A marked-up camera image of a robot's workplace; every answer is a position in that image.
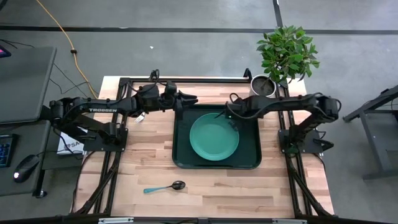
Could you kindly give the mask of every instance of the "green plate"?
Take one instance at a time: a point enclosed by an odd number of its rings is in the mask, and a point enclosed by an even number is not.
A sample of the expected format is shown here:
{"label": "green plate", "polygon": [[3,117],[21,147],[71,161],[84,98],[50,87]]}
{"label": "green plate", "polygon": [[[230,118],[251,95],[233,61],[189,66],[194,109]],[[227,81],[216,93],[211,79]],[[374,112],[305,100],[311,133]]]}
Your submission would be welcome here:
{"label": "green plate", "polygon": [[202,158],[220,161],[234,153],[239,144],[239,132],[224,115],[209,113],[198,118],[190,131],[193,150]]}

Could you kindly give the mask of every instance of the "potted plant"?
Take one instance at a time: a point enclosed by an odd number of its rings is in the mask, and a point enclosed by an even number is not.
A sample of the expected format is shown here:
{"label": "potted plant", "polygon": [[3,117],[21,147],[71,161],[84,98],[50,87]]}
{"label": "potted plant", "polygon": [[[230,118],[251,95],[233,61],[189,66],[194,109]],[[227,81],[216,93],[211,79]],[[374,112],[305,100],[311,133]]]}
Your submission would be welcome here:
{"label": "potted plant", "polygon": [[319,67],[319,61],[313,55],[318,52],[311,44],[312,37],[307,37],[302,27],[280,27],[273,33],[264,34],[264,40],[257,42],[257,48],[264,59],[261,66],[264,73],[252,79],[251,90],[254,94],[271,96],[276,91],[276,83],[292,80],[307,74],[311,77],[310,66]]}

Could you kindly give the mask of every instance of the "green leaves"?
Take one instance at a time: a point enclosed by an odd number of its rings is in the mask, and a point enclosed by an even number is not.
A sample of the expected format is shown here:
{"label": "green leaves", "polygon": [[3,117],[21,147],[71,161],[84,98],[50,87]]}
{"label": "green leaves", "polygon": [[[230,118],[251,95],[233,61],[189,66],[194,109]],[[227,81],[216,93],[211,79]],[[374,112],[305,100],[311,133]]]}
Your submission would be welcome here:
{"label": "green leaves", "polygon": [[295,65],[295,64],[291,64],[291,65],[289,65],[289,67],[290,67],[291,69],[295,70],[295,71],[298,71],[298,70],[300,69],[300,67],[297,66],[297,65]]}
{"label": "green leaves", "polygon": [[319,68],[319,61],[311,61],[311,64],[315,67],[315,68]]}
{"label": "green leaves", "polygon": [[295,54],[295,55],[292,55],[291,57],[294,58],[294,60],[296,62],[303,60],[303,55],[300,55],[300,54]]}
{"label": "green leaves", "polygon": [[297,74],[301,78],[305,74],[310,77],[310,65],[319,67],[320,62],[314,56],[318,52],[311,44],[313,38],[306,36],[302,27],[279,27],[263,36],[264,39],[257,42],[257,50],[263,57],[264,73],[273,81],[278,83],[287,77],[294,79]]}

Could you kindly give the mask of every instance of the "concrete floor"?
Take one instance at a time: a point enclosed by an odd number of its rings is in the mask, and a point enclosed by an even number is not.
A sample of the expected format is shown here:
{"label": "concrete floor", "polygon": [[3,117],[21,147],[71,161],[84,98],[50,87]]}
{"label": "concrete floor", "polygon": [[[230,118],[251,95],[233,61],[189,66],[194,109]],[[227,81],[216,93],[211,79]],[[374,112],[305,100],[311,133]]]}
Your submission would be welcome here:
{"label": "concrete floor", "polygon": [[[276,26],[272,1],[42,1],[65,26],[118,27],[222,27]],[[285,25],[307,29],[397,29],[398,2],[394,0],[280,0]],[[0,25],[54,26],[35,1],[9,1],[0,12]],[[261,73],[255,51],[261,34],[197,33],[69,33],[79,51],[80,67],[99,91],[105,75],[161,75],[240,77],[246,67]],[[396,35],[314,35],[321,66],[305,80],[309,93],[320,91],[343,103],[344,116],[397,84]],[[75,82],[70,47],[59,32],[1,31],[0,39],[58,48],[57,65]],[[54,69],[52,79],[63,90],[72,87]],[[82,90],[89,94],[86,86]],[[83,96],[78,90],[61,95],[49,84],[45,102],[66,96]],[[398,222],[398,178],[364,182],[376,171],[369,144],[359,120],[320,126],[335,147],[325,153],[326,176],[335,213],[344,218]],[[49,195],[1,197],[0,219],[67,214],[77,170],[54,171],[46,176]]]}

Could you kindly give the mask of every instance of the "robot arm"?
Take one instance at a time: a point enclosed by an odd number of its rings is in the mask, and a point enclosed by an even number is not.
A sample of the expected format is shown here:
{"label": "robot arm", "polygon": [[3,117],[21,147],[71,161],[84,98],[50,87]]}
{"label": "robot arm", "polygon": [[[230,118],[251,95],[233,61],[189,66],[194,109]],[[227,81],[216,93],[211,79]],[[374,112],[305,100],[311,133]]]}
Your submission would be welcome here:
{"label": "robot arm", "polygon": [[96,133],[104,144],[120,144],[127,130],[120,130],[116,123],[101,123],[83,113],[119,113],[136,118],[141,113],[153,111],[174,110],[177,119],[182,119],[184,107],[198,102],[197,97],[177,92],[177,86],[167,82],[165,91],[159,94],[159,88],[155,84],[141,86],[137,93],[130,98],[121,100],[94,100],[91,98],[63,98],[50,102],[51,120],[53,127],[68,134],[82,143],[86,140],[94,140],[96,136],[90,136],[80,128],[88,129]]}
{"label": "robot arm", "polygon": [[258,119],[271,111],[306,110],[311,115],[298,125],[289,128],[289,142],[300,142],[307,133],[322,123],[331,123],[338,119],[337,99],[321,93],[288,98],[268,98],[266,96],[238,97],[232,103],[226,103],[225,115],[231,119]]}

